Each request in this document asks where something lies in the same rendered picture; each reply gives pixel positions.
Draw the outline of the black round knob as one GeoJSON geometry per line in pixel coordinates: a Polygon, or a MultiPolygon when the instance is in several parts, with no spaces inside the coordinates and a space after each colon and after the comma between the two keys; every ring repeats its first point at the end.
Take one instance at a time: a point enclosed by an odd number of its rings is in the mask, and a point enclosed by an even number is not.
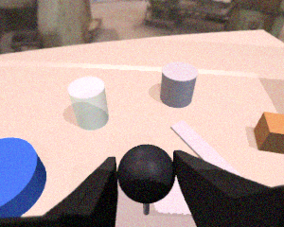
{"type": "Polygon", "coordinates": [[[129,149],[117,168],[115,227],[197,227],[170,156],[155,145],[129,149]]]}

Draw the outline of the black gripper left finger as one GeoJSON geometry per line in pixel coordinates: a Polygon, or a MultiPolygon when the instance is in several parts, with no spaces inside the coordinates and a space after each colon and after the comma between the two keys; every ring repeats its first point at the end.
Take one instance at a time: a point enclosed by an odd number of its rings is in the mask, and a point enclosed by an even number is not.
{"type": "Polygon", "coordinates": [[[0,218],[0,227],[115,227],[117,205],[113,156],[43,215],[0,218]]]}

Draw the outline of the translucent white cylinder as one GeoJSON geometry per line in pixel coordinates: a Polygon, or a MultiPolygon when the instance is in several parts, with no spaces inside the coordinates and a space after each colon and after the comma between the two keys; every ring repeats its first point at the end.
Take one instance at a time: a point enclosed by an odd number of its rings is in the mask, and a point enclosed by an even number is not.
{"type": "Polygon", "coordinates": [[[78,125],[86,131],[103,128],[109,121],[105,86],[92,76],[73,80],[67,88],[78,125]]]}

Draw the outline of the orange block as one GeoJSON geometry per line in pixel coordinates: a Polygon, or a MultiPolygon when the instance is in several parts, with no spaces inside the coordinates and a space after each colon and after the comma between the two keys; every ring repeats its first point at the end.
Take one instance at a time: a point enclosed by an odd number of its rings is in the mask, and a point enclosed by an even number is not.
{"type": "Polygon", "coordinates": [[[253,131],[258,151],[284,154],[284,114],[263,112],[253,131]]]}

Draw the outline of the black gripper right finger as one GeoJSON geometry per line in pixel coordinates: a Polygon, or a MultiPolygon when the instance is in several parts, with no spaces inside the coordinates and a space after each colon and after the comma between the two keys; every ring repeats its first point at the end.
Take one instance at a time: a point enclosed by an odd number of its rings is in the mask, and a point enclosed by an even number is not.
{"type": "Polygon", "coordinates": [[[284,227],[284,184],[245,179],[180,149],[173,163],[197,227],[284,227]]]}

